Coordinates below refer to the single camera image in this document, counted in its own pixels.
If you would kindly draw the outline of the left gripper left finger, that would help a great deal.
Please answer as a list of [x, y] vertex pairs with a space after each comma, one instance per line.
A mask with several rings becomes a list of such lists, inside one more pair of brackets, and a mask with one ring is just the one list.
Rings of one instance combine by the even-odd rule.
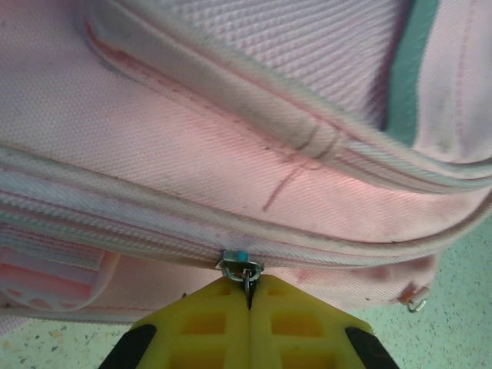
[[249, 368], [249, 310], [222, 277], [136, 321], [100, 368]]

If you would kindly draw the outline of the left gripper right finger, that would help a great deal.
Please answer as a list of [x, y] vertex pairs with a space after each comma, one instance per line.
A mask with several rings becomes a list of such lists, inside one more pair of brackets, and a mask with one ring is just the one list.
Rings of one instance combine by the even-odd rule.
[[252, 368], [394, 368], [372, 327], [270, 275], [260, 277], [250, 316]]

